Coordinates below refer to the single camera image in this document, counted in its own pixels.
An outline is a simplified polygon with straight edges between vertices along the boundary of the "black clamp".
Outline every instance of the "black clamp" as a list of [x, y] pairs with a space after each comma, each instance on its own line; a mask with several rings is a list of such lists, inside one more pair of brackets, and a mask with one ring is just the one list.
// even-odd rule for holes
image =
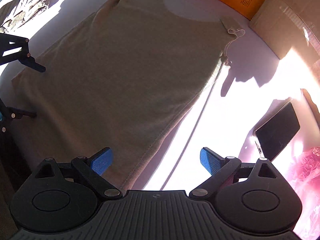
[[[190, 198], [210, 202], [225, 223], [245, 233], [265, 235], [293, 230], [302, 203], [268, 159], [241, 163], [238, 158], [228, 156], [222, 160], [210, 149], [203, 150], [209, 166], [223, 166], [193, 189]], [[239, 178], [248, 179], [238, 183]]]
[[45, 72], [45, 67], [36, 63], [35, 59], [29, 53], [29, 39], [14, 36], [6, 33], [0, 33], [0, 53], [12, 49], [21, 48], [20, 51], [0, 57], [0, 65], [18, 60], [21, 64], [30, 67], [38, 72]]
[[[109, 160], [109, 164], [99, 158]], [[71, 163], [56, 163], [46, 158], [15, 193], [10, 211], [15, 222], [36, 232], [60, 232], [87, 221], [99, 203], [122, 197], [122, 193], [99, 176], [91, 167], [106, 170], [112, 151], [104, 148], [91, 158], [77, 157]]]

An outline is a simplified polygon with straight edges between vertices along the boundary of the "crumpled fabric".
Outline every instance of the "crumpled fabric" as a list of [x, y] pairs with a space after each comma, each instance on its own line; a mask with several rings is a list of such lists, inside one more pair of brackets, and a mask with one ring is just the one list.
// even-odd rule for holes
[[302, 240], [320, 236], [320, 147], [294, 157], [285, 178], [302, 202], [302, 214], [294, 232]]

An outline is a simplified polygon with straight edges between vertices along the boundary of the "tank top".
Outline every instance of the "tank top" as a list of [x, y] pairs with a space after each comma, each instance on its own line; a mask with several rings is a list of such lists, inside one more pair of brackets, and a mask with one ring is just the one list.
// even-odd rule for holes
[[229, 17], [182, 18], [164, 0], [108, 0], [36, 59], [45, 73], [12, 80], [17, 107], [37, 112], [14, 124], [21, 151], [34, 168], [110, 147], [103, 177], [131, 188], [243, 34]]

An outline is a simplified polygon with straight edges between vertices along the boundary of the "patterned cloth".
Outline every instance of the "patterned cloth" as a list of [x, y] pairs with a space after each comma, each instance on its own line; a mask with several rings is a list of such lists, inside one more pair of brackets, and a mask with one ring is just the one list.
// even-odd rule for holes
[[[12, 4], [15, 5], [17, 1], [18, 0], [10, 2], [11, 5], [7, 7], [11, 8]], [[0, 27], [0, 32], [10, 33], [15, 31], [34, 16], [39, 15], [47, 10], [49, 8], [49, 4], [50, 0], [19, 0], [18, 4], [13, 7], [10, 14], [3, 21]], [[8, 10], [1, 10], [0, 17], [3, 17], [4, 13], [7, 11]]]

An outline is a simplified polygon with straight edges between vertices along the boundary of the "white table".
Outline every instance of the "white table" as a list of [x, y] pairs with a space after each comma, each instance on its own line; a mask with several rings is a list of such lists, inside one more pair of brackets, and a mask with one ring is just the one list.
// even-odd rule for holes
[[[31, 55], [37, 57], [105, 1], [58, 0], [15, 35], [30, 38]], [[275, 160], [276, 167], [285, 170], [291, 154], [320, 145], [319, 129], [300, 88], [318, 92], [320, 89], [294, 52], [279, 62], [248, 27], [248, 20], [218, 0], [165, 0], [165, 3], [173, 13], [198, 20], [217, 21], [221, 15], [232, 16], [246, 34], [229, 47], [231, 70], [224, 68], [212, 92], [205, 91], [181, 122], [145, 189], [184, 189], [188, 194], [210, 176], [199, 161], [202, 147], [209, 147], [223, 157], [233, 155], [244, 162], [255, 162], [259, 153], [252, 141], [252, 128], [261, 118], [265, 121], [272, 115], [288, 97], [294, 97], [301, 129]], [[7, 105], [15, 105], [11, 78], [22, 69], [19, 62], [10, 63], [0, 77], [0, 96]]]

